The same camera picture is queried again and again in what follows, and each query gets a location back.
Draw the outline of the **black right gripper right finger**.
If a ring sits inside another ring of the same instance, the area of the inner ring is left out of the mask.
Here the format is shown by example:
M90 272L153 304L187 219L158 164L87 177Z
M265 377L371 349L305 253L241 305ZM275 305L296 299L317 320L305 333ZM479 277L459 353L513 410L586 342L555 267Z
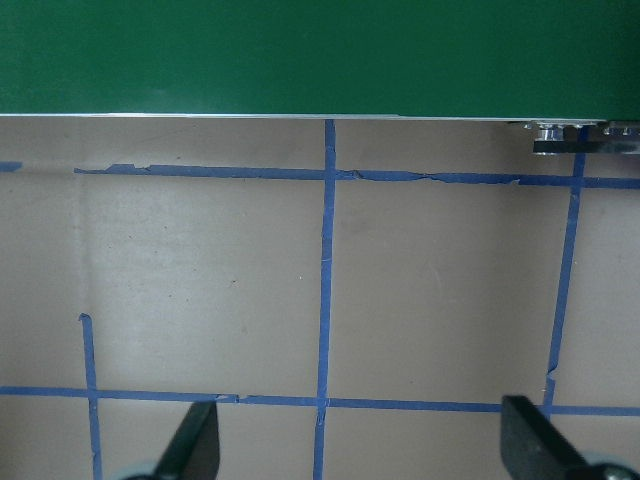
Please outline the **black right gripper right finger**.
M500 456L516 480L637 479L639 472L610 461L589 462L528 397L501 401Z

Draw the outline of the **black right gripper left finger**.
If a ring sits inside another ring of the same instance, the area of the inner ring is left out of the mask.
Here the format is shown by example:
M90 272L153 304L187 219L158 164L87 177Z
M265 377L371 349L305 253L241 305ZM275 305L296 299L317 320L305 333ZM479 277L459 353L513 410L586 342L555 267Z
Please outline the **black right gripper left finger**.
M136 473L128 479L214 480L219 468L217 404L215 401L195 402L152 471Z

